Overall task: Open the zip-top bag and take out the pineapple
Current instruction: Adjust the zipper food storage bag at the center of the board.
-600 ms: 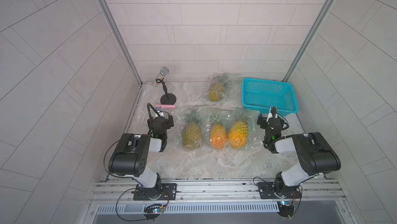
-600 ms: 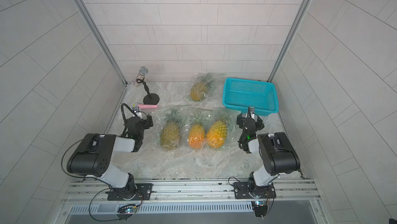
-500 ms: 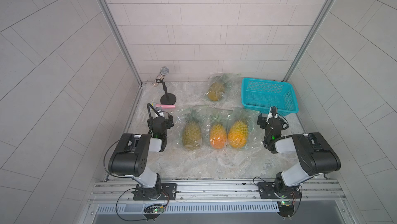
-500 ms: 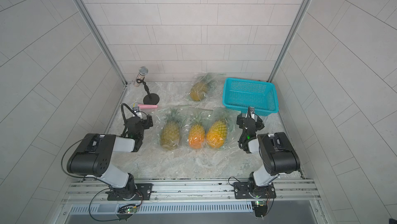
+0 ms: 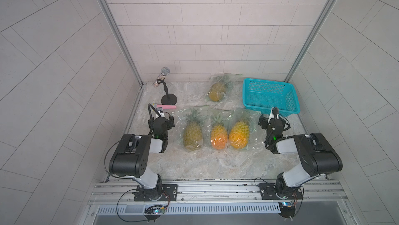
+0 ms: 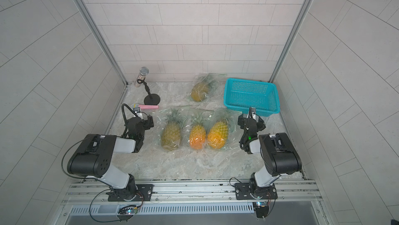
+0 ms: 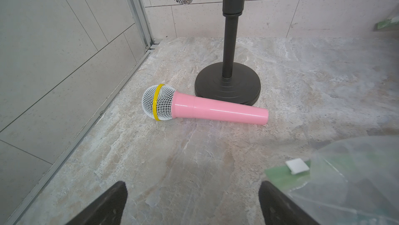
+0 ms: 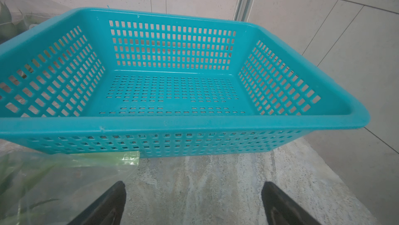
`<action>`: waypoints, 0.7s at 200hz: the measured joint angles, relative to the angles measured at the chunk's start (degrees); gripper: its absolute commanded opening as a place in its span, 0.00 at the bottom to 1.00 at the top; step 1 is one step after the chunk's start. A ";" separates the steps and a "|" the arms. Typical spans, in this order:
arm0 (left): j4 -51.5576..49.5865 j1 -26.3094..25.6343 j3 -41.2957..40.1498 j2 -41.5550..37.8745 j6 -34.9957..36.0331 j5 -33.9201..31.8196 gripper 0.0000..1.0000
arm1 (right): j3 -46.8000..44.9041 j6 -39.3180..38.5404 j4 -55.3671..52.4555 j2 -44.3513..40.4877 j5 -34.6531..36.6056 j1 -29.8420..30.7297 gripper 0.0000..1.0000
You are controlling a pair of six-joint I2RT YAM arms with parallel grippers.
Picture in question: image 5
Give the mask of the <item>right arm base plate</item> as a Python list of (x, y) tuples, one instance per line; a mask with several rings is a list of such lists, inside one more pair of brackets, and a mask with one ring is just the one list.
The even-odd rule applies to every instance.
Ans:
[(289, 188), (285, 185), (272, 183), (258, 183), (263, 200), (301, 200), (303, 190), (301, 187)]

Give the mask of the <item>zip-top bag green pineapple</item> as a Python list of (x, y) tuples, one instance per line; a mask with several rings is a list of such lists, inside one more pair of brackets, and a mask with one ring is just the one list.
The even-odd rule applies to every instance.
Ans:
[(186, 150), (196, 151), (203, 146), (204, 123), (208, 106), (192, 106), (177, 112), (180, 142)]

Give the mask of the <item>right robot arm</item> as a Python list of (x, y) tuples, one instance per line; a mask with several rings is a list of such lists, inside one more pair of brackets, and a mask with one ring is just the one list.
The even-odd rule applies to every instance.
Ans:
[(258, 125), (266, 130), (265, 148), (273, 154), (296, 153), (300, 163), (292, 169), (278, 174), (275, 184), (268, 183), (261, 190), (274, 194), (279, 199), (299, 197), (302, 185), (318, 176), (339, 172), (343, 163), (320, 132), (283, 136), (290, 129), (288, 120), (279, 114), (259, 117)]

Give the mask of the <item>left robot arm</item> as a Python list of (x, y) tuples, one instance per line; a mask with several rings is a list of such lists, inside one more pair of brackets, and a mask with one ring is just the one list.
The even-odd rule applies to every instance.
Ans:
[(124, 134), (110, 159), (108, 172), (114, 178), (132, 179), (138, 186), (131, 193), (135, 201), (170, 200), (173, 189), (164, 187), (162, 178), (148, 168), (149, 154), (164, 153), (168, 131), (175, 126), (169, 115), (149, 120), (150, 134)]

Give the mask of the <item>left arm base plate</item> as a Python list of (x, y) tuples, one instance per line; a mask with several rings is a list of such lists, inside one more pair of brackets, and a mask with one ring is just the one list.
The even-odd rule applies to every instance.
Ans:
[(177, 184), (159, 184), (154, 189), (145, 189), (138, 186), (134, 192), (135, 202), (162, 202), (162, 201), (176, 201), (178, 192)]

